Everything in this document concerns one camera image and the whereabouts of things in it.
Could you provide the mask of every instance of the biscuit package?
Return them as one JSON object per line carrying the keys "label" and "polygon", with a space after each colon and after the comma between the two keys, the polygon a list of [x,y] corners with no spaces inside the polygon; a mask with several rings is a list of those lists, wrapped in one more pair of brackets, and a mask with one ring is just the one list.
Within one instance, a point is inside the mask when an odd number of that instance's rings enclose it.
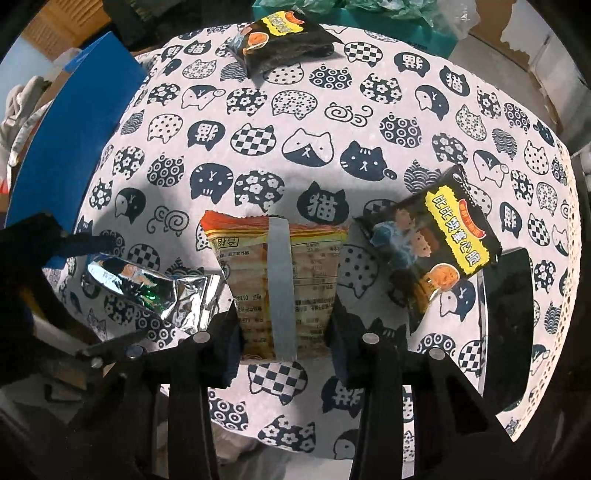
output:
{"label": "biscuit package", "polygon": [[228,49],[252,78],[332,42],[342,43],[302,12],[291,10],[247,25],[230,40]]}
{"label": "biscuit package", "polygon": [[411,333],[438,293],[501,254],[470,187],[464,169],[455,165],[425,190],[356,219],[391,267],[394,287],[406,298]]}
{"label": "biscuit package", "polygon": [[347,230],[210,210],[201,225],[236,301],[245,338],[243,362],[328,356],[324,330]]}

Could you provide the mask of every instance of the silver foil bag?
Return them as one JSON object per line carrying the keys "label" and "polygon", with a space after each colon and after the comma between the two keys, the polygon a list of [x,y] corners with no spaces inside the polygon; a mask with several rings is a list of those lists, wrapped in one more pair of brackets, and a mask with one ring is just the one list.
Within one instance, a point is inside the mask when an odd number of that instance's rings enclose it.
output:
{"label": "silver foil bag", "polygon": [[221,275],[166,276],[105,254],[93,255],[86,272],[106,290],[189,335],[207,328],[224,285]]}

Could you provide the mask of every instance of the tablecloth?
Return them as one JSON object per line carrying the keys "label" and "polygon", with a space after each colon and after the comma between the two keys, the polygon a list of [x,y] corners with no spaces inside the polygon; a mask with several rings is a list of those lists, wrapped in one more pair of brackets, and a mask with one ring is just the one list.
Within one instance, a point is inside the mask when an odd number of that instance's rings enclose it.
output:
{"label": "tablecloth", "polygon": [[[78,231],[115,237],[113,253],[163,273],[219,271],[200,227],[207,209],[340,224],[434,182],[461,164],[473,198],[504,249],[531,258],[535,330],[524,398],[498,420],[516,439],[548,385],[579,277],[580,220],[564,145],[530,111],[447,60],[355,28],[326,28],[342,44],[249,80],[225,48],[240,25],[172,39],[140,60],[150,70],[105,146]],[[88,282],[84,258],[49,273],[71,313],[102,339],[149,330],[150,349],[185,336]],[[408,321],[387,269],[355,225],[341,251],[338,293],[369,325]],[[476,386],[486,338],[475,279],[433,301],[408,338],[438,345]],[[230,298],[223,300],[227,309]],[[268,445],[351,458],[362,391],[330,359],[243,365],[211,390],[212,419]],[[414,428],[404,394],[405,469]]]}

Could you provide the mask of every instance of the gray strap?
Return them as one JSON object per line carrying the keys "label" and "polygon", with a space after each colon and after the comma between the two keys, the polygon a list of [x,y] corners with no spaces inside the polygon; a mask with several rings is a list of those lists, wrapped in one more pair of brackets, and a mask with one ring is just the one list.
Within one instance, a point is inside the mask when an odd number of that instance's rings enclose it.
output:
{"label": "gray strap", "polygon": [[269,217],[267,279],[275,356],[277,361],[293,361],[297,358],[296,304],[290,224],[284,218]]}

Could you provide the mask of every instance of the cardboard box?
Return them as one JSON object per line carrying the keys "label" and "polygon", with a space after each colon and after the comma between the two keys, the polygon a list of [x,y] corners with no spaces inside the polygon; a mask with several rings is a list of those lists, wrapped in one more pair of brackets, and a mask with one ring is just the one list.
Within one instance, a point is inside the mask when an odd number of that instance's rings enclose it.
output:
{"label": "cardboard box", "polygon": [[[284,9],[284,7],[264,7],[260,5],[260,1],[256,0],[252,5],[255,20]],[[442,31],[434,30],[423,19],[394,20],[367,10],[345,8],[333,8],[326,15],[309,14],[308,16],[318,23],[357,27],[381,33],[444,59],[449,58],[457,43],[457,38],[449,27],[445,26]]]}
{"label": "cardboard box", "polygon": [[[74,232],[81,202],[103,147],[145,70],[112,33],[107,33],[64,68],[63,83],[34,134],[12,189],[6,225],[46,211]],[[63,268],[65,259],[47,265]]]}

